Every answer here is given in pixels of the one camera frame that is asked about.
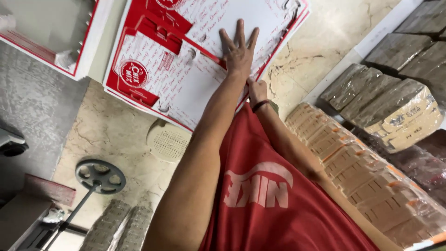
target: red and white pizza box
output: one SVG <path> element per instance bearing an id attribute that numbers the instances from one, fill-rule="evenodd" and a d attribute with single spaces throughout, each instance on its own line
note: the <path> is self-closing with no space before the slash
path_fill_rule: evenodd
<path id="1" fill-rule="evenodd" d="M 218 31 L 224 28 L 234 37 L 240 18 L 247 37 L 260 27 L 251 68 L 259 79 L 309 13 L 306 0 L 129 0 L 104 88 L 140 110 L 193 131 L 226 77 Z M 236 111 L 247 98 L 245 86 Z"/>
<path id="2" fill-rule="evenodd" d="M 87 76 L 113 0 L 4 0 L 0 40 L 80 80 Z"/>

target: hand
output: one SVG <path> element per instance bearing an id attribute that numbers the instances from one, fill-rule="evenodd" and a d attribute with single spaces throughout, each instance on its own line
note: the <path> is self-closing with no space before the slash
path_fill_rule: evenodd
<path id="1" fill-rule="evenodd" d="M 244 80 L 251 74 L 252 59 L 254 57 L 254 48 L 256 47 L 257 37 L 259 36 L 259 28 L 255 28 L 248 41 L 248 46 L 245 42 L 244 21 L 239 19 L 237 21 L 237 31 L 235 34 L 235 41 L 238 42 L 239 47 L 236 47 L 225 29 L 220 30 L 220 36 L 224 43 L 229 48 L 229 53 L 224 56 L 226 61 L 226 69 L 228 75 L 240 74 Z"/>
<path id="2" fill-rule="evenodd" d="M 248 84 L 249 84 L 249 106 L 252 109 L 260 101 L 268 99 L 266 91 L 266 82 L 263 80 L 256 82 L 251 78 L 249 78 Z"/>

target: bracelet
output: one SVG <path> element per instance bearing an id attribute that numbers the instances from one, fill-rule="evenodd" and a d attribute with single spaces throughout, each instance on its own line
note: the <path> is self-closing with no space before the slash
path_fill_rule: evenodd
<path id="1" fill-rule="evenodd" d="M 264 104 L 268 104 L 269 100 L 265 99 L 263 101 L 260 101 L 259 103 L 257 103 L 253 108 L 252 108 L 252 113 L 256 113 L 256 111 L 263 106 Z"/>

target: red t-shirt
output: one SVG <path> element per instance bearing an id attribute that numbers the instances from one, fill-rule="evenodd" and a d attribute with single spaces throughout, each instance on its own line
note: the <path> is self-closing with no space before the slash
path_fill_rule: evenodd
<path id="1" fill-rule="evenodd" d="M 220 148 L 215 204 L 200 250 L 379 250 L 271 146 L 247 104 Z"/>

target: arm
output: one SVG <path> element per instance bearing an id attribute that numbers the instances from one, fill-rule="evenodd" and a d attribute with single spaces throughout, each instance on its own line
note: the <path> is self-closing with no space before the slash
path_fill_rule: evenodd
<path id="1" fill-rule="evenodd" d="M 234 117 L 239 94 L 251 73 L 259 30 L 246 47 L 243 20 L 237 23 L 236 47 L 224 30 L 227 77 L 212 95 L 169 187 L 150 223 L 142 250 L 197 250 L 211 218 L 220 172 L 219 149 Z"/>
<path id="2" fill-rule="evenodd" d="M 250 83 L 249 88 L 251 107 L 267 99 L 266 83 L 264 81 Z M 256 111 L 256 115 L 276 152 L 290 162 L 305 177 L 316 181 L 381 251 L 401 250 L 400 247 L 364 218 L 356 207 L 333 185 L 319 159 L 296 135 L 286 128 L 270 105 L 261 106 Z"/>

